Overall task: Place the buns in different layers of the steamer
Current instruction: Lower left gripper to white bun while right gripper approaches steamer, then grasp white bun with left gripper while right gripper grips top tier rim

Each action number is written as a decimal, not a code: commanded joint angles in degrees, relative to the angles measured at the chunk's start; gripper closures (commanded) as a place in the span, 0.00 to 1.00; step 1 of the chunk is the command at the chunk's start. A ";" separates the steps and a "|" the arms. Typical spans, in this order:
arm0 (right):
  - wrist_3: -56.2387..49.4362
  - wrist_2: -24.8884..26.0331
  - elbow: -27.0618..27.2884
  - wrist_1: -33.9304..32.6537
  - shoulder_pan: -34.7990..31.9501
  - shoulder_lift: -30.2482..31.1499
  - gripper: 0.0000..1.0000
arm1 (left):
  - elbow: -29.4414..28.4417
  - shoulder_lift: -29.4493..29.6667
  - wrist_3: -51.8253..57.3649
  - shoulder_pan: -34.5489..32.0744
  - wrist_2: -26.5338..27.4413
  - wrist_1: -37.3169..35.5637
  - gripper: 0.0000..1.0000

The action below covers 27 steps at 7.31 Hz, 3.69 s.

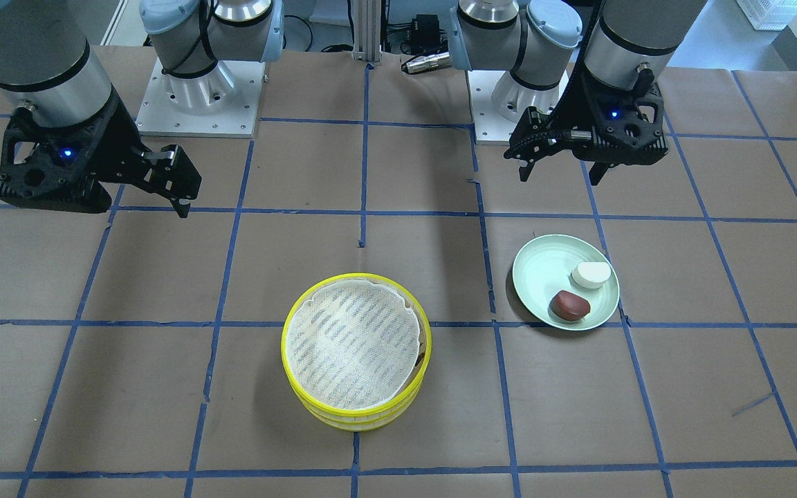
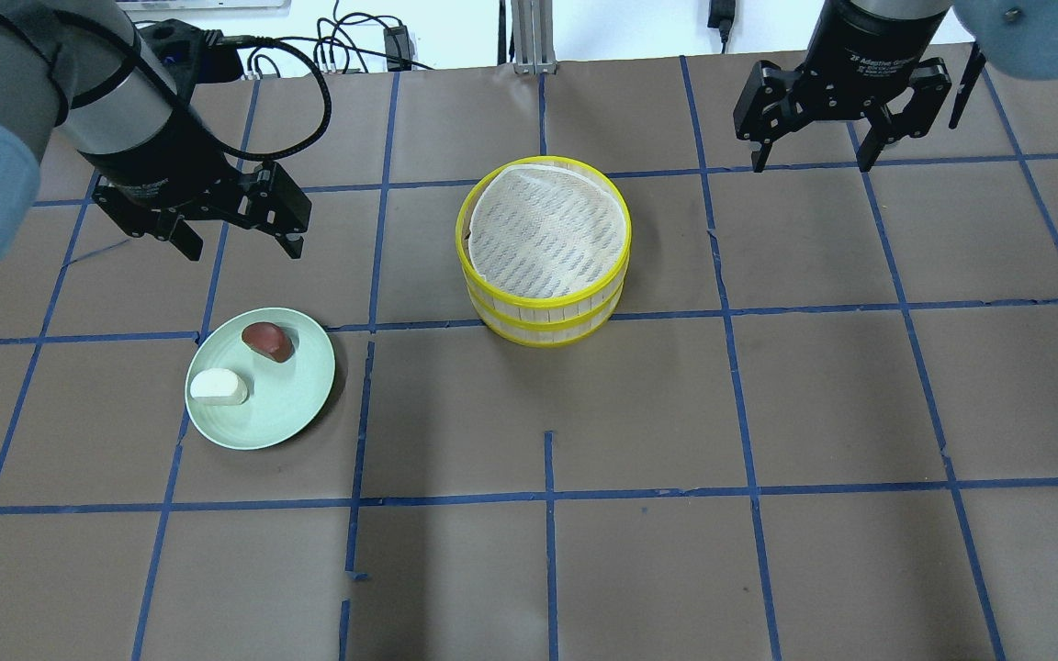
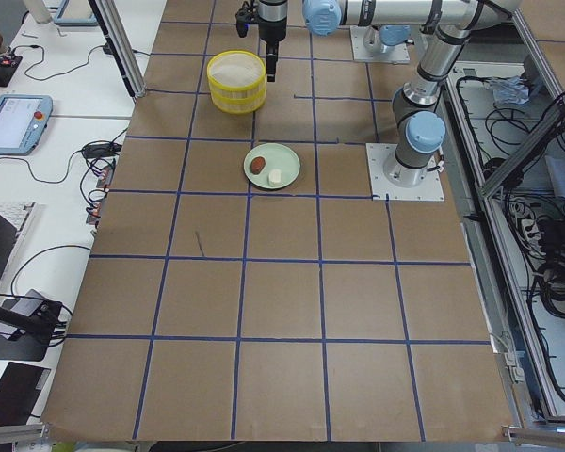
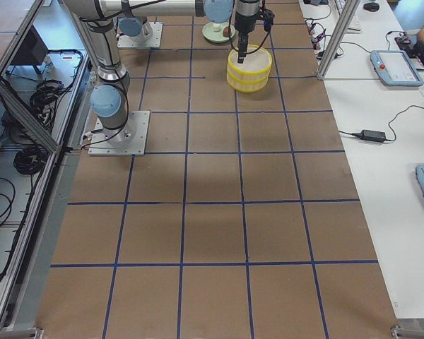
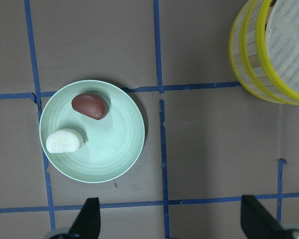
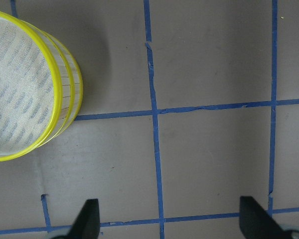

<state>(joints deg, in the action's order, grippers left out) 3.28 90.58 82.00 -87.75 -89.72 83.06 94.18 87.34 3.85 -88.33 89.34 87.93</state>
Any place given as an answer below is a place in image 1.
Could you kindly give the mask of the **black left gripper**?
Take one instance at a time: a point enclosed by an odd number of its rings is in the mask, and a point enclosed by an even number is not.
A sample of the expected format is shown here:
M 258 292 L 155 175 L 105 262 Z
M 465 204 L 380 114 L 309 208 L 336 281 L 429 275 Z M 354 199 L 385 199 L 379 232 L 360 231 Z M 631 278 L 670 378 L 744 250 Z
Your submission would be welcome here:
M 519 161 L 519 179 L 528 182 L 537 161 L 569 150 L 594 162 L 589 185 L 597 186 L 613 165 L 651 166 L 668 153 L 665 109 L 656 75 L 648 64 L 633 70 L 632 89 L 598 81 L 583 64 L 551 113 L 526 108 L 504 152 Z

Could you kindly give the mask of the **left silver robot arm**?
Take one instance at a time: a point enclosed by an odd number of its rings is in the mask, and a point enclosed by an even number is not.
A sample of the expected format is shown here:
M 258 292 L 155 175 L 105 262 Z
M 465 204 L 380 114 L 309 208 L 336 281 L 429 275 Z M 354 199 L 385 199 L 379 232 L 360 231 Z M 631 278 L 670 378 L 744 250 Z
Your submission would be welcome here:
M 556 91 L 555 105 L 504 98 L 515 128 L 504 157 L 526 182 L 535 164 L 569 150 L 591 162 L 589 183 L 616 166 L 652 166 L 668 153 L 657 79 L 703 1 L 595 1 L 588 22 L 563 1 L 459 1 L 447 31 L 452 66 L 505 73 L 510 91 Z

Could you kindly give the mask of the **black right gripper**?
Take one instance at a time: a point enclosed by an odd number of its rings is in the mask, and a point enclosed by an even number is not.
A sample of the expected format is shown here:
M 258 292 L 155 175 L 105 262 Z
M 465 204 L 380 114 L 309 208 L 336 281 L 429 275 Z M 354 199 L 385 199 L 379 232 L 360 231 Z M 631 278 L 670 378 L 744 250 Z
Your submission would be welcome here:
M 116 91 L 94 116 L 68 127 L 42 127 L 19 107 L 3 135 L 0 201 L 18 208 L 101 214 L 113 202 L 104 184 L 121 183 L 162 196 L 186 219 L 201 182 L 180 146 L 143 144 Z

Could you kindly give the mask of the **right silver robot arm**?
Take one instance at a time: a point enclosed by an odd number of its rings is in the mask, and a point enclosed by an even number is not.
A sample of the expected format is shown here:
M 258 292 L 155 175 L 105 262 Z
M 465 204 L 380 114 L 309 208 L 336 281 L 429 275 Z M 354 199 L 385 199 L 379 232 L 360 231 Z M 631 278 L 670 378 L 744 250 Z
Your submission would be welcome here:
M 279 59 L 281 1 L 143 1 L 143 28 L 155 48 L 157 110 L 175 131 L 211 116 L 247 111 L 231 62 Z M 0 201 L 16 208 L 101 214 L 113 203 L 105 183 L 161 196 L 185 218 L 201 174 L 179 145 L 155 151 L 125 107 L 64 1 L 0 1 L 0 91 L 13 105 L 3 133 Z

